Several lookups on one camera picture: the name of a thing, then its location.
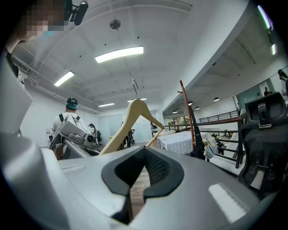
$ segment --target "black rubber part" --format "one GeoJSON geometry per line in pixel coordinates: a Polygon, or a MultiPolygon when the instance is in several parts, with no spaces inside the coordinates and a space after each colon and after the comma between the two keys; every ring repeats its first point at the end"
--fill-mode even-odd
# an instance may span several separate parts
{"type": "Polygon", "coordinates": [[[169,195],[184,178],[184,170],[177,161],[144,146],[105,165],[101,177],[111,192],[129,197],[144,166],[151,184],[144,190],[145,200],[169,195]]]}

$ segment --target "recessed ceiling light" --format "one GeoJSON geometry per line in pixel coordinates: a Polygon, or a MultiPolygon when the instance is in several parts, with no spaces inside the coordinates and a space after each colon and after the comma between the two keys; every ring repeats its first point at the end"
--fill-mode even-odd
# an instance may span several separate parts
{"type": "MultiPolygon", "coordinates": [[[[140,100],[142,100],[142,101],[145,101],[147,98],[140,98],[140,100]]],[[[135,99],[133,99],[133,100],[135,100],[135,99]]],[[[127,102],[131,102],[131,101],[133,101],[133,100],[128,100],[127,102]]]]}
{"type": "Polygon", "coordinates": [[[259,9],[264,21],[265,21],[267,29],[269,29],[270,28],[270,22],[269,22],[269,19],[268,19],[266,12],[263,10],[263,8],[260,5],[258,5],[258,9],[259,9]]]}
{"type": "Polygon", "coordinates": [[[68,72],[67,74],[65,74],[62,78],[60,78],[60,80],[58,80],[54,85],[56,85],[57,87],[59,85],[61,85],[64,81],[68,80],[69,78],[73,77],[74,73],[72,71],[68,72]]]}
{"type": "Polygon", "coordinates": [[[276,45],[273,44],[273,45],[271,46],[271,49],[272,49],[272,55],[275,55],[275,54],[277,53],[276,45]]]}
{"type": "Polygon", "coordinates": [[[104,105],[100,105],[100,106],[98,106],[98,107],[113,106],[113,105],[115,105],[115,103],[104,104],[104,105]]]}
{"type": "Polygon", "coordinates": [[[95,57],[95,59],[98,63],[101,63],[101,62],[115,59],[118,57],[120,58],[120,57],[129,56],[129,55],[143,54],[143,53],[144,53],[143,46],[139,46],[139,47],[116,50],[116,51],[95,57]]]}

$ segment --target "white table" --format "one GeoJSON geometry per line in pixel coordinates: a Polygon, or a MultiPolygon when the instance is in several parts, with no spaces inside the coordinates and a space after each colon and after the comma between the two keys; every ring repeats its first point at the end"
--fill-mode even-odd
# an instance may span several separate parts
{"type": "MultiPolygon", "coordinates": [[[[208,138],[208,133],[201,133],[202,139],[208,138]]],[[[191,131],[173,133],[158,137],[161,148],[176,152],[178,154],[188,154],[192,151],[192,135],[191,131]]]]}

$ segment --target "railing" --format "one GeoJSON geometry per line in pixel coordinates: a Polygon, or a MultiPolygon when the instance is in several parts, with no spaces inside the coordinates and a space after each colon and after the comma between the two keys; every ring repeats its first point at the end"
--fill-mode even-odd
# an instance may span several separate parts
{"type": "Polygon", "coordinates": [[[211,116],[211,117],[200,118],[199,120],[202,123],[202,122],[210,122],[210,121],[234,118],[234,117],[238,117],[239,115],[240,115],[240,110],[235,110],[229,113],[222,113],[222,114],[211,116]]]}
{"type": "MultiPolygon", "coordinates": [[[[214,120],[214,121],[209,121],[209,122],[202,122],[202,123],[197,123],[197,126],[202,126],[202,125],[213,125],[213,124],[227,124],[227,123],[234,123],[237,122],[238,124],[238,130],[240,125],[242,125],[244,122],[244,118],[246,118],[247,113],[244,113],[242,115],[238,115],[236,117],[233,118],[229,118],[229,119],[221,119],[221,120],[214,120]]],[[[190,130],[190,128],[187,128],[187,124],[175,124],[175,125],[166,125],[165,127],[167,127],[167,129],[169,130],[175,130],[177,133],[178,132],[182,132],[182,131],[186,131],[186,130],[190,130]]],[[[238,130],[221,130],[221,131],[207,131],[207,130],[200,130],[200,132],[206,132],[206,133],[238,133],[238,130]]],[[[238,143],[238,148],[237,150],[232,150],[232,149],[226,149],[226,148],[221,148],[221,147],[217,147],[219,150],[225,150],[225,151],[230,151],[230,152],[234,152],[235,154],[233,155],[233,158],[224,156],[224,155],[220,155],[220,154],[216,154],[219,157],[225,158],[225,159],[229,159],[232,161],[236,161],[236,168],[239,168],[240,164],[243,163],[243,156],[244,156],[244,151],[243,151],[243,142],[242,139],[239,135],[238,137],[238,141],[232,141],[232,140],[222,140],[222,139],[218,139],[215,138],[216,141],[221,141],[221,142],[231,142],[231,143],[238,143]]]]}

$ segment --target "wooden pole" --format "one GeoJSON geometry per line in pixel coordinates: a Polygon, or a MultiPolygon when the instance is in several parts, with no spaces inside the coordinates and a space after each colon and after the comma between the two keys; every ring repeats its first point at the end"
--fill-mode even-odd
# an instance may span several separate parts
{"type": "Polygon", "coordinates": [[[188,112],[189,122],[190,122],[190,128],[191,128],[191,134],[192,134],[192,150],[194,151],[195,150],[194,127],[193,127],[193,123],[192,123],[192,119],[191,119],[191,114],[190,114],[190,111],[189,111],[187,95],[186,95],[186,92],[185,92],[185,89],[184,89],[182,81],[180,81],[180,85],[181,85],[181,88],[182,88],[182,92],[179,92],[179,91],[178,92],[182,93],[184,95],[184,100],[185,100],[185,104],[186,104],[186,107],[187,107],[187,112],[188,112]]]}

